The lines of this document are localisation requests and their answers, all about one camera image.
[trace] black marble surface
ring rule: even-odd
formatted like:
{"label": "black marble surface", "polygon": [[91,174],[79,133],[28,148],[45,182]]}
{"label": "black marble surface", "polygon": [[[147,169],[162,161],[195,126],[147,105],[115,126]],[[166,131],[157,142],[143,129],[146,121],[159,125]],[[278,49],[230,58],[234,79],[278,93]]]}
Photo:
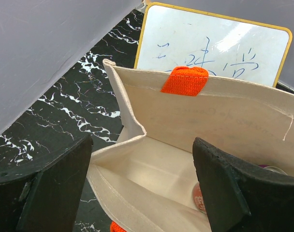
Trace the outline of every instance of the black marble surface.
{"label": "black marble surface", "polygon": [[[133,68],[143,14],[133,11],[0,135],[0,171],[32,162],[91,134],[98,150],[121,132],[119,108],[102,66],[108,58]],[[107,232],[111,220],[86,180],[75,232]]]}

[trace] canvas tote bag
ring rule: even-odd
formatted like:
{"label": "canvas tote bag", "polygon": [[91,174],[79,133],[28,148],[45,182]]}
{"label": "canvas tote bag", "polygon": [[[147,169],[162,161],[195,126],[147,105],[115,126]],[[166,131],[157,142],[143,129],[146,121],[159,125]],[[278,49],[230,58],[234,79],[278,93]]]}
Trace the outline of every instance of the canvas tote bag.
{"label": "canvas tote bag", "polygon": [[191,196],[196,137],[294,176],[294,95],[215,76],[197,96],[168,94],[161,89],[169,73],[103,64],[124,127],[115,145],[92,154],[88,180],[126,231],[211,231]]}

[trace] gray surface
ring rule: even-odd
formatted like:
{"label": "gray surface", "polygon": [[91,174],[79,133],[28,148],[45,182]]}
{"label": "gray surface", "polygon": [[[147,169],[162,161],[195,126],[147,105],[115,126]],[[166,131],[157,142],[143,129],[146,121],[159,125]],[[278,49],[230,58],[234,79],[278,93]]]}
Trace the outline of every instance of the gray surface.
{"label": "gray surface", "polygon": [[140,0],[0,0],[0,134]]}
{"label": "gray surface", "polygon": [[294,0],[157,1],[289,28],[293,41],[279,80],[294,90]]}

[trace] whiteboard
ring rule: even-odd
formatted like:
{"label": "whiteboard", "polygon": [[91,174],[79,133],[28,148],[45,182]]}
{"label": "whiteboard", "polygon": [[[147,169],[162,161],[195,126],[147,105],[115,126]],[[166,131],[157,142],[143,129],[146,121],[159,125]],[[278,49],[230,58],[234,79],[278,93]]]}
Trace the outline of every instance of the whiteboard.
{"label": "whiteboard", "polygon": [[135,68],[210,75],[275,86],[292,41],[289,29],[163,3],[148,6]]}

